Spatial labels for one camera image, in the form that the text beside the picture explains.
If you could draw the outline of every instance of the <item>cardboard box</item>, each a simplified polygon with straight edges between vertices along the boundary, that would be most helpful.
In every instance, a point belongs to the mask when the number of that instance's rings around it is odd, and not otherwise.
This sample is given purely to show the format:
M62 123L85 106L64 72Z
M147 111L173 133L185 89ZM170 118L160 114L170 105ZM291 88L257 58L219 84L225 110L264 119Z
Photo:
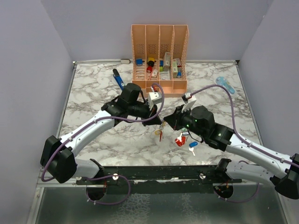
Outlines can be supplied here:
M154 69L154 70L153 70L153 74L151 75L152 78L157 78L157 74L158 74L158 70L157 70L157 69Z
M177 62L178 68L182 67L182 63L181 63L181 60L179 58L175 58L174 60Z
M178 75L178 65L175 59L172 60L172 76L176 78Z
M163 71L168 71L170 67L170 52L165 52L163 58Z

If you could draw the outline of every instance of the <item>marble tabletop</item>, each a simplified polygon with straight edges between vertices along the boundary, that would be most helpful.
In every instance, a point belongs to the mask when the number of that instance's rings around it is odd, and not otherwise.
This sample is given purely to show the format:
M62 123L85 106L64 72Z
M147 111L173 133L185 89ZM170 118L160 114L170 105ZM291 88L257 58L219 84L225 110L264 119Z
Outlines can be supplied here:
M125 84L131 82L133 65L119 63L78 64L60 135L71 132L89 120L93 114L121 93L112 76L116 68ZM198 90L215 83L219 76L225 77L236 89L233 98L237 130L244 137L259 143L257 131L251 116L249 105L237 72L235 63L187 63L187 89ZM212 88L196 95L194 106L204 105L214 113L217 123L232 128L231 110L226 93L220 88ZM181 98L166 98L160 114L163 118L172 114L175 107L183 104ZM95 159L104 166L162 166L162 165L209 165L217 164L221 158L238 161L242 157L215 150L206 144L194 148L196 156L188 150L187 144L177 146L174 140L178 131L173 131L169 125L164 128L164 138L154 134L158 126L142 126L140 123L128 124L121 122L116 127L106 131L88 144L77 156L79 159Z

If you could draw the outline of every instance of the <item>orange desk organizer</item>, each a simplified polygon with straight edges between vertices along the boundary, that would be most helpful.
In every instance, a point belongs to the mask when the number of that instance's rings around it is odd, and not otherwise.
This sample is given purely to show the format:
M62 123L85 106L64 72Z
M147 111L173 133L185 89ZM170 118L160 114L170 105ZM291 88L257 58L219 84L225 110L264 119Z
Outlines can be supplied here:
M131 28L133 53L133 80L139 85L145 96L151 92L151 85L159 83L165 92L165 97L181 97L187 89L185 73L186 52L189 39L187 25L132 25ZM160 79L159 65L165 52L171 53L171 66L169 80ZM156 78L150 78L147 73L147 58L155 59L153 69L158 70ZM136 59L141 58L142 66L136 65ZM172 60L179 58L182 64L182 77L173 78Z

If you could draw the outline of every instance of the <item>white wall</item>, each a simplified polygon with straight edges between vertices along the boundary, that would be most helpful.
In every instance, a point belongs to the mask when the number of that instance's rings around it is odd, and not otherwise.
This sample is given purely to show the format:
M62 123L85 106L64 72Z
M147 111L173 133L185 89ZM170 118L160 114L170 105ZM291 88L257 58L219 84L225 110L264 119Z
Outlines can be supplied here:
M187 59L240 60L272 0L42 0L73 60L132 58L131 24L188 24Z
M39 0L0 3L0 222L25 223L71 58Z
M274 0L240 61L264 144L299 153L299 1ZM299 201L292 201L299 220Z

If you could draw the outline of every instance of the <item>small box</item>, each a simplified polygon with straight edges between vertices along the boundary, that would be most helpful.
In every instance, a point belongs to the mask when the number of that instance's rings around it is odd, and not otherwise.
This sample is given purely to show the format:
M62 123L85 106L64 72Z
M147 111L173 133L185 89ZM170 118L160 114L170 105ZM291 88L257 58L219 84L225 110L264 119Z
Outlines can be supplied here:
M178 68L182 67L182 63L179 58L175 58L174 60L176 60Z
M172 76L176 78L178 76L178 66L175 59L172 60Z
M158 74L158 70L157 70L157 69L154 69L154 70L153 70L153 74L151 75L152 78L157 78L157 74Z
M168 71L169 67L170 67L170 53L165 52L163 58L163 71Z
M142 66L142 59L141 58L136 59L136 65L137 66Z

